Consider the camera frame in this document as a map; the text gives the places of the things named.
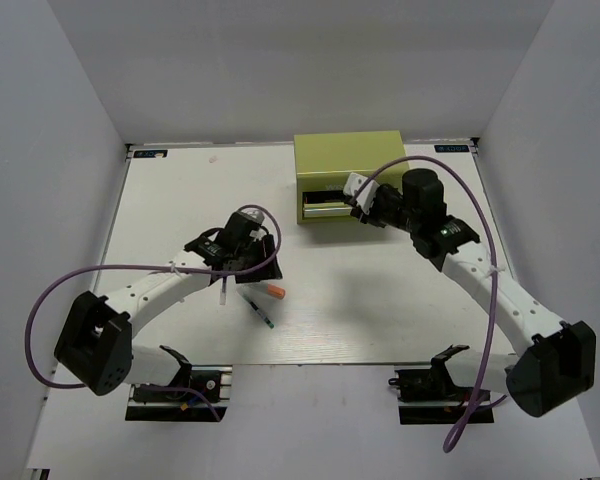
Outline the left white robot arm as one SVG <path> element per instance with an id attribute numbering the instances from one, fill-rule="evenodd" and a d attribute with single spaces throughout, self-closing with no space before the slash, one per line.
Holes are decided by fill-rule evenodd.
<path id="1" fill-rule="evenodd" d="M 137 346 L 138 333 L 159 315 L 229 277 L 238 283 L 279 280 L 276 256 L 281 233 L 268 232 L 270 214 L 256 205 L 233 212 L 222 228 L 187 243 L 166 265 L 101 296 L 91 291 L 73 302 L 54 356 L 97 396 L 119 385 L 157 387 L 179 399 L 191 387 L 191 364 L 176 350 Z"/>

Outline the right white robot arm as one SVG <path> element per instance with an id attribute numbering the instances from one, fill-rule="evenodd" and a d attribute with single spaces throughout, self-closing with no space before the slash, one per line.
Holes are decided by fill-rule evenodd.
<path id="1" fill-rule="evenodd" d="M 541 417 L 592 388 L 596 358 L 592 328 L 583 321 L 566 322 L 508 272 L 497 270 L 479 235 L 448 214 L 444 187 L 434 171 L 405 172 L 400 189 L 352 173 L 343 192 L 352 217 L 407 232 L 423 258 L 485 312 L 494 314 L 514 353 L 490 357 L 488 389 L 508 394 L 525 413 Z"/>

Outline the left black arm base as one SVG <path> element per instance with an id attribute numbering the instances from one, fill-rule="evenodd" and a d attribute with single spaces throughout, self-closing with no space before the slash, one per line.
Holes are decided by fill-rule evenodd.
<path id="1" fill-rule="evenodd" d="M 157 380 L 131 373 L 125 420 L 159 423 L 216 423 L 229 407 L 233 368 L 191 366 L 176 380 L 160 386 Z"/>

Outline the orange capped highlighter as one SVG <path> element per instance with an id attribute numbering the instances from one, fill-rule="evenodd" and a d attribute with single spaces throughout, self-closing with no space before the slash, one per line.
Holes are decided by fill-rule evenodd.
<path id="1" fill-rule="evenodd" d="M 284 288 L 271 283 L 254 283 L 250 284 L 249 287 L 254 291 L 266 294 L 278 300 L 284 299 L 286 295 L 286 290 Z"/>

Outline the green metal drawer toolbox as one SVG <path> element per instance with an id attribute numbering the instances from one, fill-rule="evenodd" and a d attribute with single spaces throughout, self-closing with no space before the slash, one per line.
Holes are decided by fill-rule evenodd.
<path id="1" fill-rule="evenodd" d="M 398 131 L 296 135 L 297 222 L 348 220 L 343 188 L 349 174 L 368 177 L 404 155 Z"/>

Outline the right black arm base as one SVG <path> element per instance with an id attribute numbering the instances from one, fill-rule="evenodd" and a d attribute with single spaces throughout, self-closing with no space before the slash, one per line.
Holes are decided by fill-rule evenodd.
<path id="1" fill-rule="evenodd" d="M 465 413 L 471 387 L 456 386 L 435 368 L 402 368 L 387 381 L 397 394 L 401 425 L 453 425 Z"/>

